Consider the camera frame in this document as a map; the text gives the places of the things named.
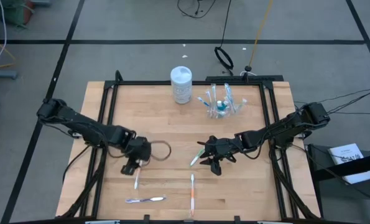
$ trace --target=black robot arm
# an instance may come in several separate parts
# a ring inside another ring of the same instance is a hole
[[[133,175],[139,167],[138,160],[148,161],[151,145],[144,137],[136,136],[135,131],[120,125],[105,125],[77,113],[63,100],[49,99],[37,112],[42,124],[62,124],[83,136],[84,141],[94,147],[112,146],[119,149],[128,162],[121,169],[125,175]]]
[[[219,161],[227,159],[236,162],[233,154],[247,154],[257,150],[265,140],[273,141],[278,148],[289,147],[294,137],[300,133],[310,134],[310,130],[322,128],[328,124],[330,117],[327,115],[321,103],[303,105],[280,121],[262,128],[258,131],[245,131],[234,135],[233,139],[210,136],[207,142],[198,142],[205,147],[205,152],[200,158],[206,160],[200,162],[211,166],[211,171],[221,175]]]

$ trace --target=wooden tabletop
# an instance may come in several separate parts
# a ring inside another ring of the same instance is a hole
[[[89,82],[81,113],[97,120],[103,82]],[[247,105],[236,116],[210,119],[206,107],[195,97],[205,96],[208,86],[193,86],[193,99],[178,105],[172,98],[169,85],[119,86],[113,124],[119,124],[137,132],[149,141],[166,140],[172,146],[171,156],[163,162],[151,160],[142,168],[139,188],[134,190],[134,176],[122,175],[121,167],[127,159],[108,157],[99,204],[99,219],[141,220],[145,214],[152,220],[185,220],[190,218],[190,175],[195,175],[195,220],[280,220],[277,194],[268,158],[268,144],[261,155],[250,160],[235,154],[237,163],[221,162],[222,175],[216,176],[209,166],[198,162],[190,168],[190,162],[201,149],[197,141],[206,141],[211,135],[233,138],[234,133],[258,130],[264,127],[261,96],[256,86],[232,86],[235,101],[247,99]],[[280,118],[294,111],[294,103],[287,82],[274,82],[274,91]],[[218,96],[224,95],[223,86],[217,87]],[[273,116],[269,94],[267,102],[271,121]],[[106,108],[104,120],[107,120]],[[299,139],[294,144],[302,146]],[[85,147],[82,139],[74,140],[70,160]],[[119,150],[110,148],[113,154]],[[152,153],[163,157],[168,153],[164,145],[153,145]],[[294,147],[287,150],[292,182],[295,191],[310,210],[320,216],[312,178],[304,152]],[[90,159],[90,150],[76,161],[66,174],[60,196],[57,215],[66,212],[84,188]],[[284,191],[287,215],[290,207]],[[162,202],[125,203],[128,198],[149,198],[165,195]],[[90,214],[94,193],[90,193]]]

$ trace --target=gray floor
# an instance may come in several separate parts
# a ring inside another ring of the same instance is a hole
[[[195,3],[182,0],[194,11]],[[206,9],[210,0],[201,2]],[[203,19],[183,17],[176,1],[86,0],[74,40],[220,39],[228,1],[217,0]],[[353,1],[370,37],[370,1]],[[28,29],[8,27],[9,39],[64,40],[78,0],[54,0],[51,7],[37,8]],[[266,10],[264,0],[233,1],[226,30],[227,39],[254,39]],[[345,1],[274,1],[261,39],[362,40]],[[195,80],[222,75],[213,44],[71,45],[54,97],[76,110],[88,81],[113,79],[119,69],[125,80],[168,80],[170,70],[184,65]],[[36,117],[59,59],[62,45],[11,44],[16,56],[12,68],[17,80],[0,80],[0,220],[21,166]],[[252,45],[226,44],[235,74],[248,63]],[[10,62],[4,55],[0,64]],[[317,101],[370,88],[370,53],[365,45],[259,45],[253,62],[258,75],[283,75],[290,82],[294,100]],[[353,99],[329,101],[325,107]],[[344,111],[370,112],[370,96]],[[327,146],[357,143],[370,150],[370,115],[333,114],[330,124],[315,131],[307,142]],[[61,191],[72,140],[43,128],[16,203],[11,221],[52,218]],[[370,223],[370,202],[347,198],[323,198],[329,220]]]

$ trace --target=white lid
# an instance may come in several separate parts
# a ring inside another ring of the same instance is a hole
[[[192,80],[192,72],[189,68],[178,66],[171,71],[171,80],[176,84],[184,84]]]

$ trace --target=white container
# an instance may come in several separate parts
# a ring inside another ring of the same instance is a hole
[[[173,98],[179,104],[185,104],[192,97],[192,72],[189,68],[178,66],[171,71]]]

